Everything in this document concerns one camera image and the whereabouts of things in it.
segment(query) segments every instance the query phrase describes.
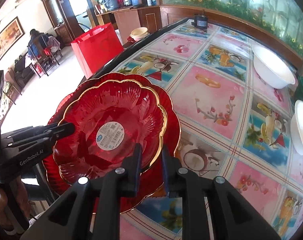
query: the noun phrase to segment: white round sticker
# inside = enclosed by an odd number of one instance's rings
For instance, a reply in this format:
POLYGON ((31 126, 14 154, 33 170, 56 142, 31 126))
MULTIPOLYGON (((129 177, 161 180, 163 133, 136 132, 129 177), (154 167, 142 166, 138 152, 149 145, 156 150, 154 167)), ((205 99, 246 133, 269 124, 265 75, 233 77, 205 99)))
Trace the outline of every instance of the white round sticker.
POLYGON ((124 127, 118 122, 108 122, 99 128, 96 143, 100 149, 110 151, 116 149, 124 139, 124 127))

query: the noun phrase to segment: framed picture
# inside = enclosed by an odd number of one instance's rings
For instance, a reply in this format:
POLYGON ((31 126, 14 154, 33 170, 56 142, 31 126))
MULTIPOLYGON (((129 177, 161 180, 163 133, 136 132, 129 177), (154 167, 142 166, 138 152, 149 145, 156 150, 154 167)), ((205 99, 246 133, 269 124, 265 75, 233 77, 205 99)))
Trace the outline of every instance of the framed picture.
POLYGON ((0 60, 24 34, 18 17, 0 32, 0 60))

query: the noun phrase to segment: white wall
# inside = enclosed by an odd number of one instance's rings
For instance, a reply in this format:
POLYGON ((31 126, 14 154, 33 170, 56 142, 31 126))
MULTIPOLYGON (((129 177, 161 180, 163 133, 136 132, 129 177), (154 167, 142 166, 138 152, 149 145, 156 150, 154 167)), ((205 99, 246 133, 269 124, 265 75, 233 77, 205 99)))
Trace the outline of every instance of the white wall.
POLYGON ((30 40, 29 32, 36 29, 40 32, 53 32, 52 24, 47 16, 41 0, 26 0, 10 12, 0 24, 0 32, 15 18, 18 17, 25 34, 7 51, 0 60, 0 70, 7 70, 15 59, 27 50, 30 40))

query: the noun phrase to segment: white bowl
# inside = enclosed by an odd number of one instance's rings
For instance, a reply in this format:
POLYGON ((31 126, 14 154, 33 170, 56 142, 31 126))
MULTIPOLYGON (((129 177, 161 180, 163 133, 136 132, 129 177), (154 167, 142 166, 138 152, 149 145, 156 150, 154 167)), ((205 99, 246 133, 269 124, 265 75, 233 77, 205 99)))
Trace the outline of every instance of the white bowl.
POLYGON ((295 84, 295 77, 288 66, 269 49, 253 45, 253 66, 258 75, 271 87, 282 89, 295 84))
POLYGON ((142 37, 136 37, 136 36, 131 36, 135 41, 140 41, 140 40, 142 40, 143 38, 145 38, 145 37, 147 37, 149 35, 149 33, 148 32, 146 32, 145 34, 144 34, 144 36, 142 36, 142 37))
POLYGON ((144 35, 148 32, 148 29, 146 27, 140 27, 137 29, 134 29, 131 33, 130 36, 131 37, 136 37, 136 38, 141 38, 141 37, 145 37, 144 35))
POLYGON ((303 101, 295 103, 295 114, 290 122, 290 134, 296 151, 303 155, 303 101))

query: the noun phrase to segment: red shopping bag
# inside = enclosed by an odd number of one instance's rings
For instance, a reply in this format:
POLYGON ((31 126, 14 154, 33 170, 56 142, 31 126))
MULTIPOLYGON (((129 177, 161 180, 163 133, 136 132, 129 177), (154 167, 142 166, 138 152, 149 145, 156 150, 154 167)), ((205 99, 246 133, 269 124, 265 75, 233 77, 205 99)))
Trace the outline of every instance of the red shopping bag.
POLYGON ((71 46, 86 78, 124 51, 111 23, 84 33, 71 46))

